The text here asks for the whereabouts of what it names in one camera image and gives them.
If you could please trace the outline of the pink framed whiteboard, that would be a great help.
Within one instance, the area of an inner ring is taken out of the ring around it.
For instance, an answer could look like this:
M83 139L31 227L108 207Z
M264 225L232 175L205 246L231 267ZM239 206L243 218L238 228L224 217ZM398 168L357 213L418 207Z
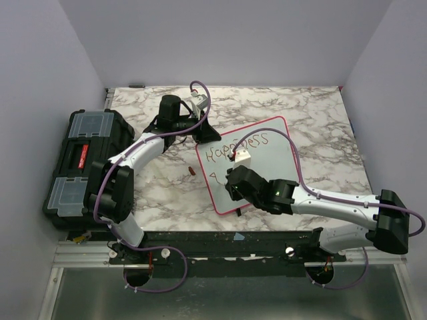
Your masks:
M197 144L195 151L203 173L213 208L218 215L226 215L237 208L247 207L245 200L233 201L226 191L227 170L234 166L229 155L235 144L248 133L238 149L246 149L250 156L250 169L266 180L298 180L296 160L289 141L282 135L268 131L277 129L288 134L286 120L276 116L222 133L222 140Z

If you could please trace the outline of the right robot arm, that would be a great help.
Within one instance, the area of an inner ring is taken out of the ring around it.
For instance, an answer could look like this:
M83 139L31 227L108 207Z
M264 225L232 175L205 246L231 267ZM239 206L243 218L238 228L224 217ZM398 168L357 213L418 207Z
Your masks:
M397 194L384 189L379 195L348 195L310 189L286 179L266 180L240 165L228 169L226 190L232 200L244 199L273 215L317 215L345 221L325 228L307 244L308 256L322 261L331 253L375 247L385 253L408 252L410 215Z

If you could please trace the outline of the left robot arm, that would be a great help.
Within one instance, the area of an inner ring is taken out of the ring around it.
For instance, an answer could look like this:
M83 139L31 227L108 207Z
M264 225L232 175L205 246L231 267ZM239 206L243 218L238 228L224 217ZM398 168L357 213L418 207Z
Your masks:
M91 165L83 205L94 221L107 225L127 243L125 256L133 263L143 262L148 254L147 245L142 243L143 229L131 212L134 178L165 153L177 136L190 135L196 143L219 141L220 134L207 120L210 105L211 99L196 91L188 103L176 95L164 95L159 113L139 139L121 153Z

